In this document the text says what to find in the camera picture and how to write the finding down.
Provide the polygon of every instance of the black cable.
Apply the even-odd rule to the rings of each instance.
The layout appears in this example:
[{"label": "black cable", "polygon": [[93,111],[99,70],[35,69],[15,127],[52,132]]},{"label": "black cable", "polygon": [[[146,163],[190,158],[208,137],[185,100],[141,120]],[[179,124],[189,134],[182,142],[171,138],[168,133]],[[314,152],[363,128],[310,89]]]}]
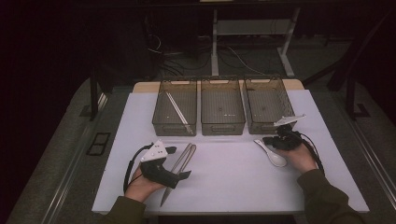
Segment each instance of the black cable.
[{"label": "black cable", "polygon": [[318,150],[317,150],[317,147],[315,147],[314,142],[308,136],[306,136],[303,133],[299,133],[299,134],[304,136],[304,137],[306,137],[311,142],[312,146],[305,139],[303,139],[301,136],[299,136],[295,132],[293,132],[293,131],[284,131],[284,132],[285,133],[289,133],[289,134],[293,135],[294,137],[297,137],[298,139],[300,139],[302,141],[302,143],[306,146],[306,148],[308,148],[312,158],[317,163],[319,170],[323,173],[323,175],[325,175],[324,174],[324,167],[323,167],[323,164],[322,164],[322,162],[320,160],[320,157],[319,157],[319,154],[318,154]]},{"label": "black cable", "polygon": [[160,65],[158,65],[161,69],[163,69],[163,70],[165,70],[165,71],[168,71],[169,73],[172,73],[174,76],[177,76],[178,77],[178,74],[177,73],[175,73],[175,72],[173,72],[173,71],[171,71],[170,69],[168,69],[168,68],[166,68],[166,67],[162,67],[162,66],[160,66]]},{"label": "black cable", "polygon": [[137,152],[134,154],[134,157],[129,161],[128,168],[126,169],[126,173],[125,173],[125,177],[124,177],[124,184],[123,184],[123,191],[124,191],[124,192],[128,189],[128,186],[129,186],[129,184],[130,184],[130,182],[129,182],[129,177],[130,177],[130,175],[131,175],[132,168],[134,167],[134,161],[136,160],[136,157],[140,154],[140,152],[142,152],[142,151],[145,150],[145,149],[150,149],[153,145],[154,145],[154,144],[150,144],[150,145],[148,145],[148,146],[143,146],[143,147],[141,147],[141,148],[140,148],[139,150],[137,150]]},{"label": "black cable", "polygon": [[184,76],[184,74],[183,74],[182,72],[178,71],[174,66],[171,66],[171,65],[166,64],[166,63],[163,63],[163,66],[165,66],[165,67],[167,67],[167,68],[169,68],[169,69],[172,69],[172,70],[176,71],[176,72],[177,72],[179,75],[181,75],[181,76]]},{"label": "black cable", "polygon": [[174,62],[172,60],[166,60],[166,61],[170,62],[170,63],[174,63],[174,64],[178,65],[179,67],[183,68],[184,70],[198,70],[198,69],[201,69],[201,68],[205,67],[207,65],[207,63],[209,62],[209,60],[210,60],[210,54],[209,54],[209,57],[207,57],[207,59],[206,59],[204,64],[201,64],[198,67],[194,67],[194,68],[185,67],[185,66],[181,65],[180,63],[176,63],[176,62]]},{"label": "black cable", "polygon": [[129,182],[129,184],[131,185],[131,183],[133,183],[134,181],[136,181],[137,178],[139,178],[140,176],[142,176],[143,174],[140,174],[139,176],[135,177],[133,180],[131,180],[131,182]]},{"label": "black cable", "polygon": [[[169,63],[174,63],[176,66],[172,66],[172,65],[166,64],[167,62],[169,62]],[[183,65],[181,65],[180,63],[176,63],[176,62],[173,62],[173,61],[171,61],[171,60],[164,60],[163,64],[166,64],[167,67],[181,68],[182,71],[183,71],[183,74],[185,73],[184,67],[183,67]]]}]

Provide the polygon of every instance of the sleeve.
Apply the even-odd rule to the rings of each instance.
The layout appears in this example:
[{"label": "sleeve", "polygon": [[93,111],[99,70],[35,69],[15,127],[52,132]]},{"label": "sleeve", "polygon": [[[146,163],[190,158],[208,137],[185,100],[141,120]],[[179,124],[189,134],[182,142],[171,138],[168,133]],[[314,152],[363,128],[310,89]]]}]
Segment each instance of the sleeve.
[{"label": "sleeve", "polygon": [[100,224],[140,224],[146,205],[120,196],[107,215],[103,216]]},{"label": "sleeve", "polygon": [[348,205],[347,195],[332,186],[320,170],[306,172],[297,182],[304,191],[305,215],[310,224],[365,223]]}]

